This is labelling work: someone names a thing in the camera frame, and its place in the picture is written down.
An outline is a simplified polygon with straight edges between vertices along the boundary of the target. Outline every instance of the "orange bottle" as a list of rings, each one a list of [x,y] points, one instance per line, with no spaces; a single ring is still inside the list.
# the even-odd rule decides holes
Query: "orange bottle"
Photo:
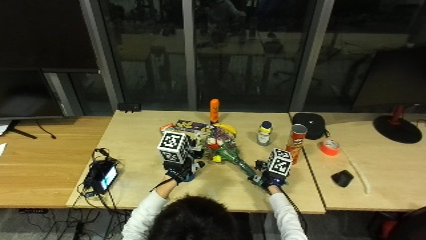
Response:
[[[220,101],[214,98],[210,100],[210,124],[218,123],[218,107]]]

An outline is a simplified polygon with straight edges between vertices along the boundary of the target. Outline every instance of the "chair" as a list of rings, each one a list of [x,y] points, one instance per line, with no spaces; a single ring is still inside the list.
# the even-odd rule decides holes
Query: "chair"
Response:
[[[389,229],[385,240],[425,240],[426,207],[403,215],[397,221],[385,222],[382,226]]]

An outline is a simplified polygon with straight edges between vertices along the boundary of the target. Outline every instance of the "desk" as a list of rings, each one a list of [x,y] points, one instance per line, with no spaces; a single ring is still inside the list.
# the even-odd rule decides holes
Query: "desk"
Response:
[[[136,208],[149,190],[160,183],[165,171],[157,150],[161,139],[158,128],[170,122],[176,123],[178,119],[208,122],[209,113],[173,111],[114,113],[98,147],[108,148],[110,156],[122,162],[118,166],[120,176],[110,188],[118,209]],[[267,159],[274,147],[285,147],[290,132],[287,114],[229,112],[221,113],[221,120],[237,128],[241,158],[250,166],[254,166],[257,159]],[[274,125],[271,144],[267,147],[259,146],[255,142],[257,129],[263,120],[271,121]],[[246,180],[242,170],[229,162],[218,164],[206,159],[204,161],[206,166],[197,172],[197,177],[190,183],[182,183],[176,188],[170,195],[172,200],[185,194],[208,195],[222,202],[230,211],[270,212],[267,194]],[[88,167],[78,183],[84,181],[86,172]],[[303,213],[325,213],[303,158],[293,166],[287,180],[290,185],[283,189],[299,210]],[[77,198],[78,193],[74,189],[66,205],[80,208],[90,207],[82,197],[78,200]],[[89,201],[94,206],[102,207],[96,197]]]
[[[7,143],[0,157],[0,207],[65,208],[88,156],[101,138],[110,117],[38,120],[57,139],[41,131],[34,120],[23,120],[16,133],[0,137]]]
[[[410,211],[426,205],[426,127],[421,123],[423,140],[417,144],[397,143],[373,127],[377,114],[321,113],[331,138],[341,144],[341,152],[329,157],[318,149],[318,140],[306,140],[303,148],[323,197],[326,210]],[[418,116],[405,115],[415,122]],[[367,179],[371,192],[350,166],[357,164]],[[346,188],[334,184],[330,176],[346,169],[354,179]]]

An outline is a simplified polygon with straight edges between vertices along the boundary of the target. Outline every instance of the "hand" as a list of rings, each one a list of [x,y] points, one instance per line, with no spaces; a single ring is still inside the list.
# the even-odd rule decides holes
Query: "hand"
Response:
[[[194,162],[193,157],[186,157],[184,165],[164,164],[164,168],[166,169],[165,175],[170,176],[177,184],[189,182],[194,179],[196,172],[204,165],[202,161]]]

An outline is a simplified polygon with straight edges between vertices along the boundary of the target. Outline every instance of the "white paper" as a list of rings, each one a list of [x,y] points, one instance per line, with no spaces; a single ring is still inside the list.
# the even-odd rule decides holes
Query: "white paper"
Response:
[[[7,143],[0,144],[0,157],[3,155]]]
[[[5,129],[8,128],[11,121],[0,121],[0,135],[3,135]]]

